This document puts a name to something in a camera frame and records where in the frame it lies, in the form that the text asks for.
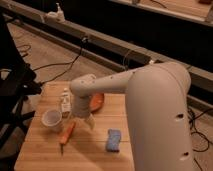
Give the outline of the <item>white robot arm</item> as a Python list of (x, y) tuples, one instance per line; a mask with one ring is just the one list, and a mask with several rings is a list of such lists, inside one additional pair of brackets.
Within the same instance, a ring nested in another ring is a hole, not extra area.
[(73, 80), (72, 113), (90, 115), (94, 93), (123, 93), (135, 171), (194, 171), (187, 111), (191, 85), (176, 62), (149, 64), (103, 78)]

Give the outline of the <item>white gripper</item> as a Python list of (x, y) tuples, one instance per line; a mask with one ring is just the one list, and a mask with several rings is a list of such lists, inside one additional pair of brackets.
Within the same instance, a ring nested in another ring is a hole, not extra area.
[(72, 114), (75, 117), (86, 118), (85, 123), (93, 130), (95, 127), (95, 120), (93, 116), (90, 115), (90, 101), (90, 96), (75, 96), (72, 103)]

